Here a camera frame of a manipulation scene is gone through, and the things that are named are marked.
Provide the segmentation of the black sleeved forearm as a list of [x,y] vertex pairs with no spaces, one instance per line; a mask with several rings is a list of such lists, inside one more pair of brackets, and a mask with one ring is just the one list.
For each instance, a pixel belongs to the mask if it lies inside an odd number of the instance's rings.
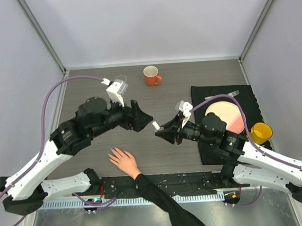
[[158,188],[148,177],[137,175],[134,180],[137,194],[168,213],[172,226],[206,226],[196,216],[182,208],[172,197]]

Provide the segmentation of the person's bare hand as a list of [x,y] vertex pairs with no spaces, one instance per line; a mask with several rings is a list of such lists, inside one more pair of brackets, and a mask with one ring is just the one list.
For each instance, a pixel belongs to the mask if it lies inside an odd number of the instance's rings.
[[141,174],[137,167],[137,162],[134,156],[128,151],[120,150],[117,147],[111,148],[111,153],[108,154],[109,161],[114,164],[118,169],[127,174],[133,180]]

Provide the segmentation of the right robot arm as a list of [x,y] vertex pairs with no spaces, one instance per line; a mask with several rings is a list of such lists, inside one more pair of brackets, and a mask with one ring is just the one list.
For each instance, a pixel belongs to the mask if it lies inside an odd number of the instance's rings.
[[171,144],[179,145],[187,139],[210,145],[225,160],[219,176],[223,186],[255,184],[290,194],[302,203],[302,160],[278,154],[226,130],[226,123],[214,113],[203,117],[200,125],[189,122],[182,113],[164,125],[152,124],[155,135]]

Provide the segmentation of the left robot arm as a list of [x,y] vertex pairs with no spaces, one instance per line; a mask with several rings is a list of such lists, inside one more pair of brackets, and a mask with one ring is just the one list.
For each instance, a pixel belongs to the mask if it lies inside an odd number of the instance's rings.
[[100,191],[101,179],[88,168],[74,176],[47,180],[58,166],[91,145],[92,140],[115,127],[142,131],[153,117],[131,106],[108,104],[103,98],[91,97],[78,107],[75,117],[63,122],[50,135],[42,154],[37,154],[18,173],[0,177],[0,191],[8,186],[3,200],[6,212],[25,216],[38,210],[45,202],[73,193],[95,195]]

